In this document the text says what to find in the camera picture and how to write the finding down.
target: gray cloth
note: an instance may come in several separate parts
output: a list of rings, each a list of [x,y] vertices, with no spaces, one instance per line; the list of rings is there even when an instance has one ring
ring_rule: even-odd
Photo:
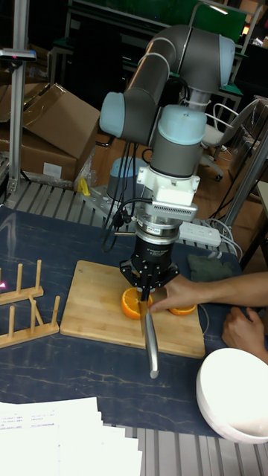
[[[188,263],[191,270],[191,280],[196,283],[200,281],[209,283],[233,276],[231,263],[221,263],[217,258],[189,254]]]

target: power strip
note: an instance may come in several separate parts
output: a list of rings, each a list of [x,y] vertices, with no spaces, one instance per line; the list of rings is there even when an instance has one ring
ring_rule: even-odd
[[[219,246],[220,233],[215,228],[183,222],[179,227],[179,239],[187,239],[201,245]]]

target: paper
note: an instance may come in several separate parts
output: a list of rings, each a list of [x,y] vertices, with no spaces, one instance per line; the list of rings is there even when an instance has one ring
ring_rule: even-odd
[[[49,164],[44,162],[43,173],[46,176],[55,177],[56,179],[61,178],[62,167],[60,165]]]
[[[141,455],[124,428],[103,426],[96,398],[0,403],[5,476],[139,476]]]

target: wooden cutting board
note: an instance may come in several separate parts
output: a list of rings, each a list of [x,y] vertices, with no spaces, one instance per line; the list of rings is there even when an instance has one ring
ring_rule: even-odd
[[[118,268],[78,261],[68,294],[60,332],[95,341],[145,348],[140,321],[124,315],[123,291],[130,287]],[[162,299],[165,290],[153,293]],[[153,314],[159,352],[202,358],[205,346],[198,311],[185,317],[169,311]]]

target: sliced orange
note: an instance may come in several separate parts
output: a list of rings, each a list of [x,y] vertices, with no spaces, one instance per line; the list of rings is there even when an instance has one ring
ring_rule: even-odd
[[[189,307],[181,307],[181,308],[171,308],[169,309],[170,312],[172,312],[172,314],[175,314],[175,315],[187,315],[187,314],[190,314],[191,312],[195,311],[195,309],[197,308],[197,305],[194,304],[193,306],[189,306]]]
[[[153,304],[153,298],[150,295],[148,299],[148,306]],[[121,306],[123,313],[131,319],[140,319],[141,313],[138,304],[138,291],[137,288],[128,288],[122,294]]]

